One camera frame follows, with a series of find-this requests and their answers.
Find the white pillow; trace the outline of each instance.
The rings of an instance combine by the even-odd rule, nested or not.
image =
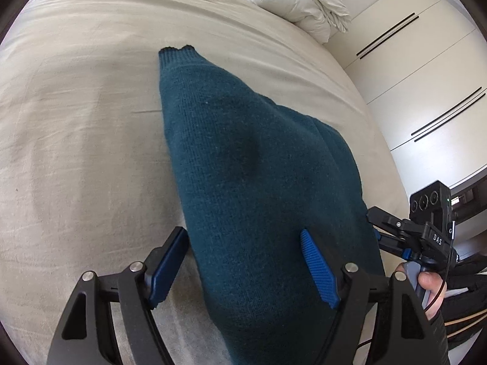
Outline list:
[[[328,42],[331,28],[313,0],[248,0],[306,31],[319,43]]]

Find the finger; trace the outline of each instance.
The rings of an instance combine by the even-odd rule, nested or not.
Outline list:
[[[403,272],[404,274],[406,274],[406,271],[404,270],[404,263],[400,263],[398,265],[398,267],[396,268],[396,270],[394,270],[394,272]]]
[[[429,290],[429,298],[428,304],[430,304],[436,294],[440,291],[441,285],[443,283],[443,279],[437,273],[431,272],[421,272],[418,276],[418,282],[420,286],[422,286],[425,290]],[[430,309],[426,312],[426,318],[428,320],[432,319],[435,314],[440,309],[441,304],[443,303],[443,299],[445,298],[445,292],[447,291],[447,285],[445,284],[440,296],[438,296],[437,300],[431,306]]]

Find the knit sweater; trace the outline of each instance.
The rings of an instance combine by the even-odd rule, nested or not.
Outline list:
[[[211,319],[235,365],[309,365],[335,312],[300,250],[313,226],[383,274],[339,133],[255,93],[193,47],[159,52],[164,132]]]

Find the wrinkled bedsheet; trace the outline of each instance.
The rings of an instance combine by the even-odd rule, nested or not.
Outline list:
[[[337,129],[366,204],[408,214],[362,97],[291,23],[245,0],[31,0],[0,45],[0,320],[32,365],[45,363],[82,272],[116,273],[184,224],[157,52],[187,43],[256,92]],[[396,261],[383,259],[390,273]],[[176,363],[228,363],[191,255],[154,314]],[[117,306],[114,322],[123,329]],[[131,363],[123,332],[118,340]]]

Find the blue gripper pad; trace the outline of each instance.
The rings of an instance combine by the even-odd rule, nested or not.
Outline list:
[[[301,232],[301,251],[315,281],[316,288],[318,288],[321,300],[328,303],[331,308],[337,308],[340,303],[337,279],[306,229]]]
[[[189,237],[186,231],[182,231],[174,239],[154,273],[149,296],[149,306],[151,308],[155,308],[166,299],[188,248]]]
[[[377,241],[380,241],[380,239],[382,238],[382,236],[380,235],[379,231],[376,228],[374,228],[373,229],[373,232],[376,235]]]

